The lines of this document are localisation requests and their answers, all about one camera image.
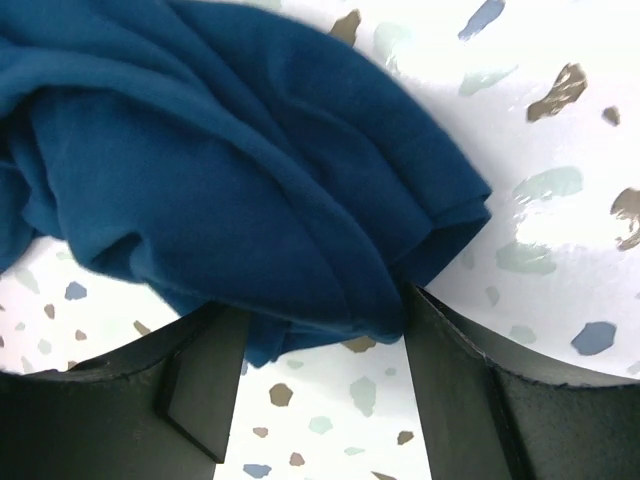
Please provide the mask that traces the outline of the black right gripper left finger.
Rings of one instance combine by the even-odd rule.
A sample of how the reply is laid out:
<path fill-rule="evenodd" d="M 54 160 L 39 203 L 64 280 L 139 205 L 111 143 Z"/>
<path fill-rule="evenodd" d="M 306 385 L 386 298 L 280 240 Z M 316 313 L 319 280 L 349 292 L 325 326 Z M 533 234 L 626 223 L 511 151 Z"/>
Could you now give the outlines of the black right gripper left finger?
<path fill-rule="evenodd" d="M 210 479 L 249 316 L 205 305 L 67 371 L 1 376 L 5 479 Z"/>

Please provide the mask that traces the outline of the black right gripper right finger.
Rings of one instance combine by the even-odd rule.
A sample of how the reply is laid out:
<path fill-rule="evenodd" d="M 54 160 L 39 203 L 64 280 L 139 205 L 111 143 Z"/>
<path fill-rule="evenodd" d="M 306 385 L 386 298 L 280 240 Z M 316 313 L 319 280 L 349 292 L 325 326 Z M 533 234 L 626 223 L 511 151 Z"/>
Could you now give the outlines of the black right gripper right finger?
<path fill-rule="evenodd" d="M 433 478 L 639 475 L 639 384 L 526 348 L 418 287 L 405 345 Z"/>

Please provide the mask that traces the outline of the navy blue printed t-shirt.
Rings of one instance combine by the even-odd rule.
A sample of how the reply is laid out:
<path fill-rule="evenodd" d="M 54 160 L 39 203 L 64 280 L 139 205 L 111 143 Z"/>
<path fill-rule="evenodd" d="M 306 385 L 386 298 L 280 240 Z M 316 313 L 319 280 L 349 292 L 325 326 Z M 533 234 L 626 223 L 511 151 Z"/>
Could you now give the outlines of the navy blue printed t-shirt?
<path fill-rule="evenodd" d="M 246 359 L 403 334 L 490 188 L 386 73 L 236 3 L 1 5 L 1 265 L 38 237 L 188 314 L 246 310 Z"/>

